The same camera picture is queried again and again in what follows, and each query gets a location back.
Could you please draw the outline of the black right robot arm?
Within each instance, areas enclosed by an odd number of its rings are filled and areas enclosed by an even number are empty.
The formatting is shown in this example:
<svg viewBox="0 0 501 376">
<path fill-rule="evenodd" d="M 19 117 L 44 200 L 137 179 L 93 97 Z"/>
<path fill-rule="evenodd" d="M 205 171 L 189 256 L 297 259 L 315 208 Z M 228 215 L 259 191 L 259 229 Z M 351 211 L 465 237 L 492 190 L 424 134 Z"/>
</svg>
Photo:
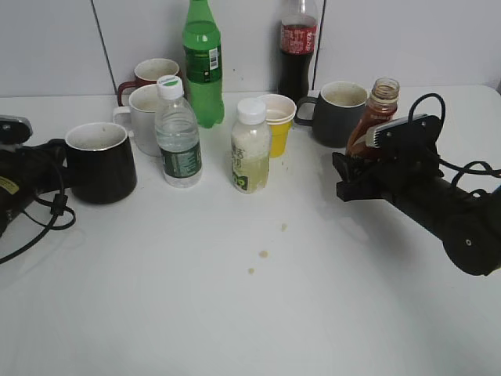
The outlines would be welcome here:
<svg viewBox="0 0 501 376">
<path fill-rule="evenodd" d="M 463 272 L 489 275 L 500 268 L 500 192 L 469 193 L 444 180 L 436 142 L 442 120 L 419 114 L 372 127 L 369 144 L 379 161 L 333 153 L 344 202 L 383 199 L 439 238 Z"/>
</svg>

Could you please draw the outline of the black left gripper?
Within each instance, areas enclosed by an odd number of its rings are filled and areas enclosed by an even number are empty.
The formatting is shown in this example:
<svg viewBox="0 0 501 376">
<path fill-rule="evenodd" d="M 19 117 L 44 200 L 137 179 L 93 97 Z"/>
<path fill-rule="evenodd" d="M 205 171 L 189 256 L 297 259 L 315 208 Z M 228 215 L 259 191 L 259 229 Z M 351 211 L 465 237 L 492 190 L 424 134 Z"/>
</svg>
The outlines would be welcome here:
<svg viewBox="0 0 501 376">
<path fill-rule="evenodd" d="M 49 141 L 27 146 L 32 135 L 27 118 L 1 116 L 1 199 L 30 200 L 48 192 L 67 197 L 62 144 Z"/>
</svg>

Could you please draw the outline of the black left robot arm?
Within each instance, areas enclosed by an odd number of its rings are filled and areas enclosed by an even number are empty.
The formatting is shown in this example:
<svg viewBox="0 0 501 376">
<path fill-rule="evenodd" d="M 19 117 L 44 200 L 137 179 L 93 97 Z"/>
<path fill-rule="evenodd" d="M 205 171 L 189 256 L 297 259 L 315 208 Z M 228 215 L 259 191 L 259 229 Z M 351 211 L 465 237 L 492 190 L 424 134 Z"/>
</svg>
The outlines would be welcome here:
<svg viewBox="0 0 501 376">
<path fill-rule="evenodd" d="M 70 173 L 64 166 L 67 151 L 61 139 L 53 139 L 38 146 L 26 146 L 33 135 L 31 123 L 25 117 L 1 116 L 1 231 L 32 203 L 50 208 L 56 216 L 66 213 L 72 219 L 60 226 L 39 226 L 51 230 L 65 230 L 76 222 L 73 209 L 67 206 L 66 189 L 70 187 Z"/>
</svg>

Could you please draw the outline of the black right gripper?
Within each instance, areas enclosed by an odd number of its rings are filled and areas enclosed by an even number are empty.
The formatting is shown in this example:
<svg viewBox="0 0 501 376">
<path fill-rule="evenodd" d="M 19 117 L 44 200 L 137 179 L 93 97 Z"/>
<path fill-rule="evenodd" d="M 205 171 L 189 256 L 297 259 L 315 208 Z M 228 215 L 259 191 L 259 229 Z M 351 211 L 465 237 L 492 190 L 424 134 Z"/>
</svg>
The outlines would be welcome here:
<svg viewBox="0 0 501 376">
<path fill-rule="evenodd" d="M 377 160 L 332 153 L 341 177 L 336 185 L 343 202 L 385 200 L 397 208 L 448 208 L 450 184 L 439 168 L 436 142 L 443 121 L 435 115 L 375 125 L 366 132 L 366 146 L 379 149 Z"/>
</svg>

